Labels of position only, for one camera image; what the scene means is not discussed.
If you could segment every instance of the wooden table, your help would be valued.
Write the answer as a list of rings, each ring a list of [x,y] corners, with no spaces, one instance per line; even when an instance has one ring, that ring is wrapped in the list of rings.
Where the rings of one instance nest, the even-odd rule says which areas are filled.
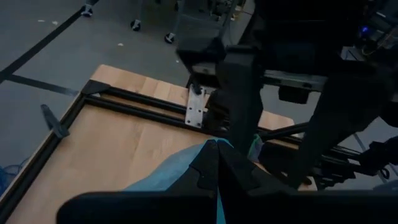
[[[91,79],[187,104],[188,91],[184,87],[110,66],[99,66]],[[154,110],[150,106],[139,106]],[[290,118],[264,111],[259,126],[276,129],[293,123]],[[70,135],[58,145],[7,223],[55,223],[58,208],[73,196],[122,190],[147,177],[169,155],[210,138],[90,105],[81,110],[69,131]],[[316,190],[316,187],[303,185],[301,189]]]

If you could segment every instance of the floor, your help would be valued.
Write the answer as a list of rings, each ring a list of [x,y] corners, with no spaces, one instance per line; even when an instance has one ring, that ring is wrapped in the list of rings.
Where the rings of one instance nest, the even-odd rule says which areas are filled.
[[[83,0],[3,0],[0,7],[0,70],[6,68],[24,52],[60,27],[83,5]],[[146,1],[140,32],[133,32],[129,23],[135,18],[137,0],[101,0],[92,18],[80,17],[27,63],[14,72],[24,83],[44,82],[47,89],[66,88],[67,95],[43,90],[15,81],[0,85],[0,166],[20,164],[29,157],[47,135],[48,129],[40,112],[46,104],[60,118],[96,67],[107,64],[176,85],[184,86],[188,72],[175,55],[176,44],[163,41],[170,32],[174,2],[163,0],[161,6]],[[232,36],[243,30],[232,24]],[[212,36],[215,30],[183,22],[178,38]],[[319,94],[312,93],[307,105],[296,105],[278,100],[277,88],[265,86],[261,91],[265,110],[288,116],[296,123],[308,121]],[[376,120],[359,133],[365,145],[385,141],[397,130]],[[360,150],[349,138],[342,145]],[[356,180],[337,185],[334,189],[370,189],[381,184],[378,177],[360,176]]]

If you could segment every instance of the light blue cloth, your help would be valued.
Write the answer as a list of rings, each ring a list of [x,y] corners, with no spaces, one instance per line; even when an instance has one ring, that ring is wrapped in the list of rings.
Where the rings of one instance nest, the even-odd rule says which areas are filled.
[[[213,138],[209,140],[225,141],[226,139]],[[189,164],[199,154],[206,142],[181,150],[167,158],[148,177],[142,179],[125,189],[125,191],[164,191],[167,190],[189,168]],[[224,224],[224,210],[221,203],[220,192],[217,197],[217,223]]]

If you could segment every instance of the black clamp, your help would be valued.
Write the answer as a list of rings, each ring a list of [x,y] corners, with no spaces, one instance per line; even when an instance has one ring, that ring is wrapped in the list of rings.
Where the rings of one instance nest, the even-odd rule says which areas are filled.
[[[60,139],[67,137],[69,135],[68,129],[60,124],[50,108],[47,105],[41,105],[40,107],[49,130],[52,129],[54,134]]]
[[[200,84],[202,83],[200,80],[209,81],[212,83],[210,86],[213,86],[213,84],[218,85],[214,75],[198,73],[193,69],[193,66],[199,63],[218,63],[223,60],[226,52],[221,39],[198,38],[183,40],[179,43],[176,53],[190,74],[187,88],[192,84],[195,93],[199,95],[201,94]]]
[[[358,156],[358,161],[369,175],[376,175],[380,171],[387,180],[389,171],[385,168],[388,164],[398,165],[398,136],[386,142],[372,142],[369,149]]]

